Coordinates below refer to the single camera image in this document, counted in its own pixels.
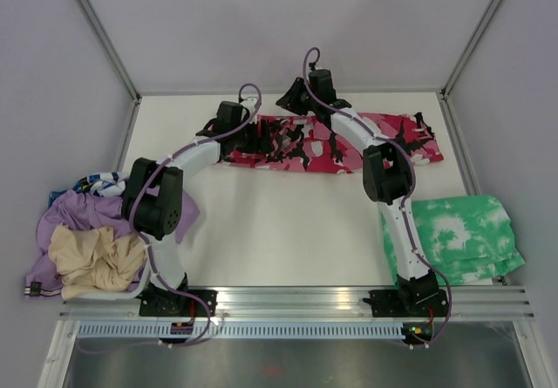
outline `green tie-dye shirt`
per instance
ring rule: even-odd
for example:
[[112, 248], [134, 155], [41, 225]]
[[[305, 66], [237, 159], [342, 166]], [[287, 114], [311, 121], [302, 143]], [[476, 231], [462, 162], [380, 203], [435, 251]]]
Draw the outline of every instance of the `green tie-dye shirt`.
[[[506, 210], [493, 196], [414, 201], [412, 212], [426, 258], [453, 285], [502, 276], [525, 263]], [[382, 229], [395, 282], [397, 259], [384, 218]]]

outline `white tabletop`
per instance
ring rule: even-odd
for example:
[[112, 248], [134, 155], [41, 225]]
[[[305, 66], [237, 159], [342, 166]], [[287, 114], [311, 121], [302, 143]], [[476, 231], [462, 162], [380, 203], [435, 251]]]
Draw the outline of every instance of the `white tabletop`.
[[[264, 95], [261, 113], [286, 115], [279, 95]], [[358, 112], [422, 112], [445, 160], [417, 167], [413, 199], [465, 194], [436, 94], [343, 94]], [[222, 100], [235, 96], [142, 99], [124, 171], [139, 157], [161, 159], [186, 145]], [[201, 217], [179, 247], [192, 285], [311, 286], [393, 284], [378, 208], [362, 174], [310, 174], [217, 165], [185, 184]]]

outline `camouflage fabric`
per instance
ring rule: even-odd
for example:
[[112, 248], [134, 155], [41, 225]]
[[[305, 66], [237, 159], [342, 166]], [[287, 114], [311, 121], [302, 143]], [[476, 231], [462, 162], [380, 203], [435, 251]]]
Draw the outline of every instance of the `camouflage fabric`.
[[[414, 201], [412, 212], [426, 258], [452, 285], [502, 276], [525, 263], [515, 248], [509, 216], [493, 196]], [[397, 258], [384, 218], [382, 229], [396, 282]]]
[[[388, 115], [359, 113], [390, 138], [403, 138], [415, 165], [442, 161], [434, 132], [422, 113]], [[266, 168], [290, 172], [353, 173], [363, 166], [361, 154], [343, 137], [330, 131], [314, 116], [258, 116], [268, 122], [273, 151], [266, 154], [233, 151], [223, 162], [235, 167]]]

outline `white wall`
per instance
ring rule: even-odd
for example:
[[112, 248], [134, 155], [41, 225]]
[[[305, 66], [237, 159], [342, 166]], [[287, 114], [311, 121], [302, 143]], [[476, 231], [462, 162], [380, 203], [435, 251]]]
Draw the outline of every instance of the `white wall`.
[[52, 189], [112, 167], [130, 100], [72, 0], [0, 0], [0, 385], [36, 386], [61, 301], [25, 301]]
[[558, 0], [506, 0], [452, 102], [483, 192], [502, 199], [558, 369]]
[[139, 90], [282, 92], [312, 45], [339, 88], [440, 89], [489, 0], [92, 0]]

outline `beige cloth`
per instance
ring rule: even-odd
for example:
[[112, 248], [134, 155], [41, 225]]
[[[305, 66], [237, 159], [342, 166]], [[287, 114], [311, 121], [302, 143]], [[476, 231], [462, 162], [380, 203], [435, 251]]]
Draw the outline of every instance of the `beige cloth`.
[[71, 231], [58, 225], [52, 234], [49, 257], [62, 276], [62, 297], [91, 291], [122, 291], [132, 282], [146, 252], [137, 235], [113, 240], [112, 227]]

